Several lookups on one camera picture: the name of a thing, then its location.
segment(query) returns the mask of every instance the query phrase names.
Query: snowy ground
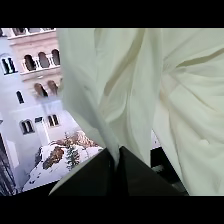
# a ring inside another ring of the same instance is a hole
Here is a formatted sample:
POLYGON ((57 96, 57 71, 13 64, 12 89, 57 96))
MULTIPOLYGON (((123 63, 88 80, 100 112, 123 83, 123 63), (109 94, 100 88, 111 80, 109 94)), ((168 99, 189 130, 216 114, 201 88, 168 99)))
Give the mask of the snowy ground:
MULTIPOLYGON (((31 171, 30 179, 23 187, 23 191, 27 191, 45 184, 49 184, 54 181, 60 180, 64 177, 69 169, 67 168, 67 149, 62 148, 64 150, 64 154, 62 159, 58 163, 54 163, 47 170, 43 169, 43 162, 50 156, 51 151, 54 150, 56 146, 62 147, 57 144, 43 146, 41 150, 42 160, 38 163, 38 165, 31 171)), ((80 163, 97 154, 101 147, 89 147, 86 150, 79 145, 73 145, 76 149, 78 149, 78 153, 80 155, 79 161, 80 163)))

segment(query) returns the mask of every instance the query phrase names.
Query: facade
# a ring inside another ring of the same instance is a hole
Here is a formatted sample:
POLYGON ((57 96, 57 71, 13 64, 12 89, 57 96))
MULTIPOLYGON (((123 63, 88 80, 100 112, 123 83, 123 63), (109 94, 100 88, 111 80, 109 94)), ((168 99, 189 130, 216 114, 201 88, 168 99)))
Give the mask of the facade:
POLYGON ((79 129, 62 107, 55 28, 0 30, 0 133, 18 190, 41 146, 79 129))

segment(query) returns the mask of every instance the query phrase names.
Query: white fabric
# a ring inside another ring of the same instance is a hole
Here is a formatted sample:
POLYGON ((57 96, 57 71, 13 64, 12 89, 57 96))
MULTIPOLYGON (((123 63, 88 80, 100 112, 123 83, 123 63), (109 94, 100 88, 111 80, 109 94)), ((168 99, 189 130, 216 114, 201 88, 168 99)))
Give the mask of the white fabric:
POLYGON ((65 107, 118 161, 153 128, 190 195, 224 195, 224 29, 58 29, 65 107))

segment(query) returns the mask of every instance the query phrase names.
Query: cream cloth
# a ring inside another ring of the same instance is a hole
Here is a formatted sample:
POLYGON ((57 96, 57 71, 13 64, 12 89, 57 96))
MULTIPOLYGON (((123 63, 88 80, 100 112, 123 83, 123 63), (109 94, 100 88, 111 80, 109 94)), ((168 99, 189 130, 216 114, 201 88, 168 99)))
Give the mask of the cream cloth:
POLYGON ((190 195, 224 195, 224 29, 58 29, 62 100, 118 162, 153 129, 190 195))

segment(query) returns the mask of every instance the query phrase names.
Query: building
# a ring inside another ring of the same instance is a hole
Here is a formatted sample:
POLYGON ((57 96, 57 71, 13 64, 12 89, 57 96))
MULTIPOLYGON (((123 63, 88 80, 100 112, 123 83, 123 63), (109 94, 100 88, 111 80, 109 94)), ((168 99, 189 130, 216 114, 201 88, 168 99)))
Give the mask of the building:
POLYGON ((55 28, 0 29, 0 133, 19 190, 39 148, 79 128, 58 98, 61 77, 55 28))

